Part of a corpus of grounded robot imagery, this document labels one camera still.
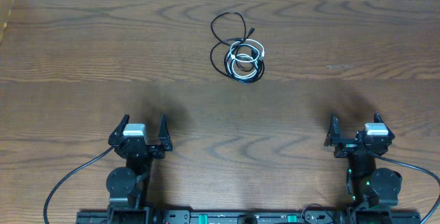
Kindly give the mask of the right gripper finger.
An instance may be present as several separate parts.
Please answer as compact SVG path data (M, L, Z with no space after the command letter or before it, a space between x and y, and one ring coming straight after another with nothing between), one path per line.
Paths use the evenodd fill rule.
M374 131L388 131L387 125L385 125L380 113L376 111L373 115L373 130Z
M336 114L331 114L329 131L326 136L326 145L336 145L341 138L339 121Z

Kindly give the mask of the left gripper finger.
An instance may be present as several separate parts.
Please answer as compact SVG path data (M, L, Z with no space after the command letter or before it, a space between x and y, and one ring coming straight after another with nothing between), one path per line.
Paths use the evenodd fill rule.
M158 139L161 142L161 145L163 145L163 146L170 146L171 145L171 137L168 132L166 117L164 114L161 115Z
M113 130L113 132L110 134L109 142L122 142L124 140L123 131L126 125L129 123L129 118L130 116L128 114L124 115L119 125L117 125L116 128Z

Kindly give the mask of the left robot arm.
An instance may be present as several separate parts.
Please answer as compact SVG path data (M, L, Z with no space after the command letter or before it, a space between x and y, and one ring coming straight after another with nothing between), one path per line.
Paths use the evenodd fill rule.
M145 124L129 123L125 115L109 136L109 145L121 158L125 166L116 168L107 177L109 206L129 210L140 210L146 204L152 163L165 158L173 150L166 118L161 116L158 134L159 144L149 144Z

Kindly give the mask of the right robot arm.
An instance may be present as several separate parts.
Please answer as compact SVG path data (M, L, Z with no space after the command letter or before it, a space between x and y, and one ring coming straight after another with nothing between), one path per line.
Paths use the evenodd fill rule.
M398 204L402 176L389 168L378 168L375 161L388 151L394 139L378 112L354 138L343 138L338 117L331 115L324 145L334 148L335 158L348 159L347 189L356 208L391 208Z

